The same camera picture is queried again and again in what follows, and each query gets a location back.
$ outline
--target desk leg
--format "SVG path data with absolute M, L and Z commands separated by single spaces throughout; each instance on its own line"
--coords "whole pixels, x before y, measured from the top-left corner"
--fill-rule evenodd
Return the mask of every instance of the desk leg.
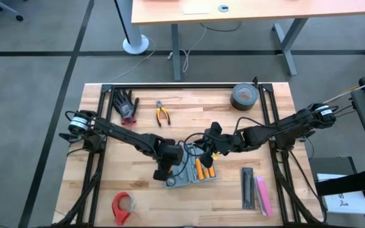
M 272 27 L 272 31 L 277 34 L 279 45 L 283 51 L 284 59 L 289 70 L 289 76 L 297 75 L 297 69 L 295 68 L 290 49 L 307 20 L 308 18 L 296 18 L 294 22 L 292 22 L 292 25 L 286 35 L 284 35 L 283 29 L 278 23 L 275 23 Z
M 171 25 L 171 38 L 172 38 L 172 67 L 174 69 L 174 80 L 181 80 L 181 67 L 180 67 L 180 44 L 178 42 L 178 25 Z
M 122 46 L 129 54 L 141 54 L 149 47 L 149 39 L 140 33 L 138 25 L 132 25 L 132 2 L 131 0 L 115 0 L 126 36 Z

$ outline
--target black floor stripe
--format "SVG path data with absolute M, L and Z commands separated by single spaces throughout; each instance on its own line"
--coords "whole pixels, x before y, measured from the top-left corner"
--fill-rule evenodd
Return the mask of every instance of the black floor stripe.
M 71 56 L 73 51 L 0 51 L 0 56 Z
M 36 201 L 37 192 L 39 191 L 39 187 L 42 181 L 42 176 L 44 169 L 46 168 L 46 162 L 48 160 L 51 143 L 53 142 L 54 133 L 56 131 L 57 123 L 60 118 L 61 109 L 63 108 L 64 99 L 67 93 L 68 85 L 70 83 L 70 79 L 73 73 L 73 69 L 75 66 L 75 62 L 77 61 L 78 53 L 81 48 L 82 40 L 86 33 L 87 25 L 89 18 L 91 16 L 91 12 L 94 7 L 95 0 L 89 0 L 88 7 L 86 10 L 86 14 L 84 15 L 84 19 L 81 24 L 81 28 L 79 34 L 77 36 L 77 40 L 75 42 L 74 50 L 72 52 L 70 62 L 67 66 L 67 70 L 61 83 L 60 92 L 58 94 L 56 105 L 54 107 L 53 114 L 51 116 L 48 132 L 46 134 L 46 138 L 43 143 L 42 152 L 39 157 L 39 161 L 37 162 L 36 171 L 32 180 L 32 185 L 30 186 L 30 190 L 26 199 L 25 207 L 23 208 L 22 216 L 19 222 L 19 228 L 26 228 L 29 225 L 30 216 L 32 214 L 32 210 Z
M 155 51 L 153 56 L 168 56 L 171 51 Z M 133 57 L 147 56 L 151 51 L 142 54 L 131 55 L 125 51 L 80 51 L 80 57 Z M 190 56 L 257 56 L 257 55 L 277 55 L 282 54 L 281 50 L 192 50 Z M 292 50 L 292 55 L 358 55 L 365 54 L 365 50 Z
M 155 51 L 153 56 L 168 56 L 171 51 Z M 136 57 L 147 56 L 151 51 L 145 51 L 142 54 L 131 55 L 125 51 L 0 51 L 0 56 L 73 56 L 76 54 L 80 57 Z M 365 50 L 291 50 L 292 55 L 364 55 Z M 269 56 L 282 54 L 281 50 L 192 50 L 191 56 Z

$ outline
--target white paper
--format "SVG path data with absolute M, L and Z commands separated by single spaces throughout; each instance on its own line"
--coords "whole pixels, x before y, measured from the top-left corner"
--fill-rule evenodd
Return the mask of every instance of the white paper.
M 318 181 L 345 177 L 339 174 L 317 174 Z M 365 215 L 365 197 L 362 191 L 323 196 L 328 212 L 356 213 Z
M 182 12 L 185 15 L 207 14 L 210 12 L 210 3 L 208 0 L 184 0 L 181 1 Z

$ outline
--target pink marker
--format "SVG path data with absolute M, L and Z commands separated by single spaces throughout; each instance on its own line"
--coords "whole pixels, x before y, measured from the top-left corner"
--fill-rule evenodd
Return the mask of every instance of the pink marker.
M 263 215 L 272 217 L 272 208 L 269 199 L 269 193 L 267 192 L 266 184 L 262 176 L 255 177 L 257 197 L 259 198 L 261 212 Z

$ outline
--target chair wheel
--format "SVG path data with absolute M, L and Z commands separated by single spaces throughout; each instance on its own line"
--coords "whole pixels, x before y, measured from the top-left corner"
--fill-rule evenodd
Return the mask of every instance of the chair wheel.
M 17 15 L 17 16 L 16 16 L 16 19 L 17 19 L 18 21 L 20 21 L 20 22 L 21 22 L 21 21 L 23 21 L 23 16 L 21 16 L 21 15 Z

